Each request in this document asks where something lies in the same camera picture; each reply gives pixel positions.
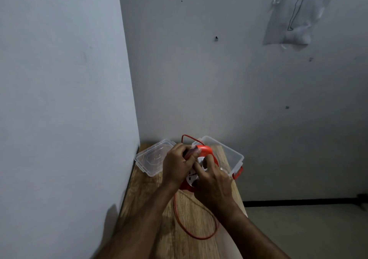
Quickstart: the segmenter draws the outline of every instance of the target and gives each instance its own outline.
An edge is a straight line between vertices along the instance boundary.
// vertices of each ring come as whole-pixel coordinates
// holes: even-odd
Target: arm
[[[289,258],[241,211],[232,198],[232,179],[214,163],[212,155],[204,160],[205,172],[194,163],[199,176],[194,196],[216,216],[228,231],[243,258]]]
[[[187,161],[182,157],[190,146],[177,144],[163,162],[162,184],[136,215],[108,242],[95,259],[146,259],[150,255],[167,204],[188,175],[198,152]]]

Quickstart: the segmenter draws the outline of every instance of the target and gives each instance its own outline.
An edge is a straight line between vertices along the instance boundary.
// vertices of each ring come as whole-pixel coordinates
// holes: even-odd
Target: clear plastic container
[[[244,156],[209,136],[204,136],[203,138],[199,138],[198,140],[205,145],[211,147],[214,155],[216,156],[216,159],[218,160],[220,168],[227,172],[229,176],[237,179],[237,177],[242,172]],[[199,144],[199,142],[192,143],[193,146]],[[226,159],[221,157],[223,156],[223,154],[221,153],[221,148],[216,148],[216,146],[222,147],[223,154],[225,154]]]
[[[168,151],[172,149],[175,142],[169,140],[162,140],[148,149],[136,154],[134,160],[136,165],[142,172],[150,177],[157,175],[162,171],[163,159],[165,159]]]

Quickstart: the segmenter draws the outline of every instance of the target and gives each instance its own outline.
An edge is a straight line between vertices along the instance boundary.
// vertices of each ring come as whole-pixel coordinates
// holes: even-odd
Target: wooden table
[[[143,151],[152,144],[141,144],[139,151]],[[214,154],[219,159],[220,165],[228,167],[226,156],[221,146],[212,146]],[[162,172],[154,177],[143,173],[135,164],[130,181],[126,189],[126,195],[117,221],[116,231],[123,225],[126,219],[134,215],[145,203],[162,181]],[[215,223],[208,210],[187,191],[178,191],[177,207],[182,224],[192,234],[205,237],[213,233]],[[242,211],[246,214],[235,181],[232,183],[232,196]],[[162,222],[156,237],[150,258],[213,258],[219,259],[220,253],[215,237],[200,241],[191,238],[179,226],[175,219],[173,200],[171,200],[162,215]]]

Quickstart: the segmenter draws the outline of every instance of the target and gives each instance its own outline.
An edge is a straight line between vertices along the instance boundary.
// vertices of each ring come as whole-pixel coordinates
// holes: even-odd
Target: red cord
[[[199,140],[197,140],[197,139],[193,138],[192,136],[186,135],[186,134],[182,135],[182,142],[183,142],[183,138],[184,138],[184,136],[186,136],[186,137],[188,137],[188,138],[191,138],[191,139],[193,139],[193,140],[195,140],[195,141],[199,142],[199,143],[200,143],[200,144],[202,144],[202,145],[205,145],[205,144],[204,144],[204,143],[202,143],[201,141],[199,141]],[[179,226],[184,230],[184,232],[185,232],[185,233],[187,233],[189,236],[191,236],[191,237],[192,237],[192,238],[194,238],[194,239],[205,240],[205,239],[212,238],[212,237],[216,234],[217,230],[219,229],[219,225],[217,224],[217,220],[216,220],[216,218],[214,217],[214,215],[212,215],[212,214],[211,214],[212,218],[214,219],[214,232],[213,232],[212,234],[210,234],[209,236],[207,236],[207,237],[197,237],[197,236],[193,235],[192,233],[190,233],[190,232],[186,229],[186,227],[184,227],[184,225],[181,223],[181,221],[180,221],[180,219],[179,219],[178,209],[177,209],[177,206],[176,206],[176,193],[175,193],[175,195],[174,195],[174,201],[173,201],[173,204],[174,204],[174,215],[175,215],[176,221],[178,222]]]

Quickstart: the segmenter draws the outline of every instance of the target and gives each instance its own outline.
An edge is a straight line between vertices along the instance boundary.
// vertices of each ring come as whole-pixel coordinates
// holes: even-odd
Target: black baseboard
[[[243,205],[244,207],[277,207],[289,205],[333,205],[333,204],[354,204],[361,206],[362,203],[368,203],[367,194],[358,194],[356,198],[244,201]]]

